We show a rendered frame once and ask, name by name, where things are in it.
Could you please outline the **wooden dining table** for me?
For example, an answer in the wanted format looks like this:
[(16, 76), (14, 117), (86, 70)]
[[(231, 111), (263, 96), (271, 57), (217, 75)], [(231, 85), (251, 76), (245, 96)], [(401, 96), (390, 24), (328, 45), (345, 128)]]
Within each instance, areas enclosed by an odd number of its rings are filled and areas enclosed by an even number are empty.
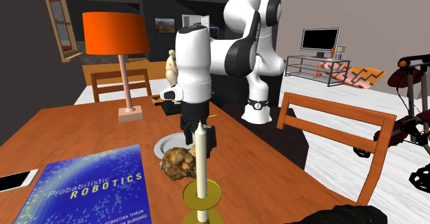
[[(123, 102), (106, 101), (40, 110), (0, 146), (0, 176), (42, 171), (49, 163), (128, 145), (139, 145), (153, 224), (182, 224), (187, 179), (170, 180), (159, 168), (155, 143), (178, 132), (179, 117), (166, 116), (148, 97), (133, 99), (143, 119), (120, 123)], [(208, 123), (217, 146), (207, 175), (222, 189), (217, 210), (225, 224), (283, 224), (348, 199), (329, 190), (239, 122), (212, 105)]]

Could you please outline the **beige figurine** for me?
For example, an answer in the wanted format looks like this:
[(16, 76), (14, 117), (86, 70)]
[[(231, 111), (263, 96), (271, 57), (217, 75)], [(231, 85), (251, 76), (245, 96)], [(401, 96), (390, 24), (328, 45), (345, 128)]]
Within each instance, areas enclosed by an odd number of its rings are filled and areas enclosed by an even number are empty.
[(178, 68), (176, 66), (176, 53), (174, 50), (169, 51), (169, 57), (165, 64), (165, 78), (169, 81), (170, 85), (177, 84)]

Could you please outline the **red black exercise bike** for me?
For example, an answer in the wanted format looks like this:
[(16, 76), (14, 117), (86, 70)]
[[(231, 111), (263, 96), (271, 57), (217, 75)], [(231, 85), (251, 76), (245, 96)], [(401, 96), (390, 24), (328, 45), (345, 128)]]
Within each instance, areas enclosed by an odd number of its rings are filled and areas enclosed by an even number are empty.
[[(390, 146), (406, 141), (422, 146), (430, 154), (430, 109), (427, 101), (427, 72), (430, 69), (430, 54), (403, 57), (398, 61), (398, 69), (390, 76), (388, 85), (396, 89), (406, 88), (409, 103), (408, 115), (397, 120), (393, 127)], [(415, 114), (413, 86), (419, 83), (422, 92), (422, 111)]]

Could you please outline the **blue book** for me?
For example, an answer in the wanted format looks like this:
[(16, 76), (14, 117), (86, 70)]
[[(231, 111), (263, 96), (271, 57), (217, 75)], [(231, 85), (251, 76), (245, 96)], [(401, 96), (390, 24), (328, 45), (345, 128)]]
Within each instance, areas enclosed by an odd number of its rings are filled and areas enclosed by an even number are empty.
[(140, 147), (46, 165), (13, 224), (152, 224)]

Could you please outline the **dark robot stand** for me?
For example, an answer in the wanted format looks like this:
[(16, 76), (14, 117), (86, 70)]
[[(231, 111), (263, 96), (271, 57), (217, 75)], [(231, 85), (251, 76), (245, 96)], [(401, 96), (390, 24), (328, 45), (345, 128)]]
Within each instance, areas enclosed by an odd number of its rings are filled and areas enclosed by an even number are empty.
[(272, 121), (262, 125), (255, 125), (242, 119), (245, 104), (249, 94), (247, 79), (221, 75), (212, 75), (211, 102), (222, 109), (241, 125), (252, 131), (268, 145), (295, 163), (301, 169), (305, 168), (309, 144), (302, 130), (286, 125), (283, 129), (276, 127), (280, 108), (280, 88), (283, 76), (262, 77), (269, 86), (269, 108)]

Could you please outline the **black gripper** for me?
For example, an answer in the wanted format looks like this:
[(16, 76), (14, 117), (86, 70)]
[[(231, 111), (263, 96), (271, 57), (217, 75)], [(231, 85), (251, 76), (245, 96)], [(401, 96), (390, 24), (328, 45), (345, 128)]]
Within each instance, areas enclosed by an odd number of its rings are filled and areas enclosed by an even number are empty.
[[(185, 135), (185, 144), (191, 145), (193, 143), (193, 133), (197, 128), (198, 122), (203, 125), (207, 124), (209, 116), (209, 101), (202, 103), (181, 103), (180, 115), (180, 128)], [(206, 131), (206, 153), (207, 158), (210, 157), (210, 152), (217, 146), (216, 142), (216, 129), (214, 126), (207, 126)]]

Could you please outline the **orange shade table lamp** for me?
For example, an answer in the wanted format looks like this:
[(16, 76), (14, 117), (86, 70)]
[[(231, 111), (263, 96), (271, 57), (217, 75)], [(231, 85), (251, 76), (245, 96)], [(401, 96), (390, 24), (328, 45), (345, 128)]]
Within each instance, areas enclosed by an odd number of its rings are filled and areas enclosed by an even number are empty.
[(84, 12), (85, 51), (91, 55), (116, 55), (119, 58), (126, 106), (119, 109), (119, 121), (141, 120), (141, 106), (133, 106), (126, 69), (126, 56), (150, 51), (144, 18), (123, 12)]

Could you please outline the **white plate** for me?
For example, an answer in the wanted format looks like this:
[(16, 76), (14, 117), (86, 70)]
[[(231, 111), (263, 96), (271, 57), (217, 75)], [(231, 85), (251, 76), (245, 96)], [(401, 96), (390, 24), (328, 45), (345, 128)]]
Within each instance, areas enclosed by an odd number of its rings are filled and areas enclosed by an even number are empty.
[(185, 148), (189, 150), (193, 146), (194, 143), (189, 145), (186, 144), (185, 135), (182, 132), (177, 132), (160, 139), (154, 146), (154, 153), (159, 159), (162, 159), (165, 153), (174, 147)]

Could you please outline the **landscape wall picture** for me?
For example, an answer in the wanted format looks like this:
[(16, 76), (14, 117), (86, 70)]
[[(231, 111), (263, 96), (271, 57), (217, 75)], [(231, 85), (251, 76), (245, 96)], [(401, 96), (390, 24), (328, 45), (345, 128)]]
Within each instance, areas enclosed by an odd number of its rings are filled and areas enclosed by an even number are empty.
[(156, 33), (174, 34), (176, 32), (176, 23), (174, 18), (155, 18)]

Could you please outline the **white smartphone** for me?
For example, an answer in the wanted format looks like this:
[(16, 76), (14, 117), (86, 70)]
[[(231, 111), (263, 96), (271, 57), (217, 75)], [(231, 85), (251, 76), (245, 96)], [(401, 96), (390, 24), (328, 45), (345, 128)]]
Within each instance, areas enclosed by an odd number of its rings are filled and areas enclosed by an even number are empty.
[(31, 184), (38, 173), (38, 169), (28, 170), (7, 176), (0, 176), (0, 192), (15, 190), (20, 187), (26, 187)]

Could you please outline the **wooden framed window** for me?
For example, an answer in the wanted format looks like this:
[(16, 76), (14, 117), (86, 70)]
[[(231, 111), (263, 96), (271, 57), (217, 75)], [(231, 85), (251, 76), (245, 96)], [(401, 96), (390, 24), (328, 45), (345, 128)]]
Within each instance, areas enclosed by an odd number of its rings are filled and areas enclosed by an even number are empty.
[(61, 61), (68, 63), (81, 55), (76, 45), (74, 30), (66, 0), (45, 0)]

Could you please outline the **wooden chair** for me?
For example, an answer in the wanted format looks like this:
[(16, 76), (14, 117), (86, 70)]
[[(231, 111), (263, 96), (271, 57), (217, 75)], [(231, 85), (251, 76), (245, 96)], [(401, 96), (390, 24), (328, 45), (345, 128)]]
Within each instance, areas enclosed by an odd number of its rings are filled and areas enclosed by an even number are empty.
[[(146, 88), (147, 95), (152, 96), (152, 90), (150, 87), (149, 77), (146, 69), (134, 69), (127, 71), (128, 76), (138, 76), (142, 75), (144, 77), (144, 82), (140, 83), (131, 83), (129, 85), (129, 89), (138, 89), (138, 88)], [(107, 87), (99, 88), (97, 85), (97, 81), (101, 79), (111, 79), (111, 78), (119, 78), (121, 77), (121, 71), (111, 71), (111, 72), (94, 72), (90, 74), (91, 82), (92, 82), (92, 90), (94, 101), (99, 102), (99, 95), (110, 93), (110, 92), (119, 92), (123, 90), (122, 85), (111, 85)]]
[[(319, 112), (341, 116), (347, 119), (360, 121), (381, 127), (377, 141), (371, 141), (361, 136), (356, 136), (323, 125), (294, 118), (287, 114), (289, 105), (298, 105), (304, 108), (313, 109)], [(380, 179), (382, 168), (385, 162), (389, 142), (393, 133), (393, 127), (396, 121), (396, 115), (375, 110), (368, 110), (352, 105), (326, 101), (309, 96), (294, 94), (291, 92), (284, 93), (280, 114), (277, 121), (277, 128), (283, 129), (285, 125), (316, 134), (318, 136), (337, 141), (339, 143), (356, 147), (360, 150), (373, 154), (369, 173), (362, 187), (356, 205), (367, 205), (373, 191)]]

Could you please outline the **white door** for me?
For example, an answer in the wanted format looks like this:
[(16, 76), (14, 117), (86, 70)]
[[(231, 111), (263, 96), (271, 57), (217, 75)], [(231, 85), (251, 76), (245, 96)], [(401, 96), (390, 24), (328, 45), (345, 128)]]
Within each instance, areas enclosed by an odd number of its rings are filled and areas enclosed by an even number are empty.
[(182, 22), (183, 22), (183, 27), (198, 24), (198, 25), (202, 25), (202, 26), (205, 26), (207, 28), (210, 28), (209, 15), (200, 16), (200, 15), (183, 14), (182, 15)]

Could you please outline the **gold candle holder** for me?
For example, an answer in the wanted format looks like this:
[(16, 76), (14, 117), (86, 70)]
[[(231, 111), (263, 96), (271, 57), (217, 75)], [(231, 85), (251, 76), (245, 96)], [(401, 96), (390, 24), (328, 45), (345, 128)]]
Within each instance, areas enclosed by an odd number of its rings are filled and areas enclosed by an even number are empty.
[(220, 212), (214, 209), (221, 200), (220, 185), (207, 179), (206, 190), (206, 197), (199, 198), (197, 180), (193, 180), (185, 186), (183, 200), (192, 210), (185, 215), (183, 224), (225, 224)]

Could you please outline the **black lumpy object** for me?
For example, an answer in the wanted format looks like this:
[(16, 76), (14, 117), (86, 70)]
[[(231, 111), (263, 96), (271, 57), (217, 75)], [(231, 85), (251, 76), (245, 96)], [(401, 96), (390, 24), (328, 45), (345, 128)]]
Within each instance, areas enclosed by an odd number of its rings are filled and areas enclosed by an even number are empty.
[(335, 205), (331, 210), (320, 210), (301, 221), (285, 224), (388, 224), (388, 218), (372, 205)]

